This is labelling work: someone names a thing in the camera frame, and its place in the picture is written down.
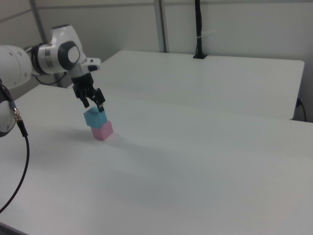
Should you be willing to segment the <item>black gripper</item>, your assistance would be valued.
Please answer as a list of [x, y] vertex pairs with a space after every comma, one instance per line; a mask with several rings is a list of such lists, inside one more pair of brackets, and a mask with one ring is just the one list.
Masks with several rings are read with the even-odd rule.
[[91, 73], [86, 73], [79, 77], [71, 78], [73, 82], [73, 91], [77, 99], [79, 99], [85, 108], [89, 107], [86, 95], [91, 95], [91, 100], [96, 104], [98, 111], [104, 111], [103, 104], [106, 101], [100, 88], [93, 87], [93, 77]]

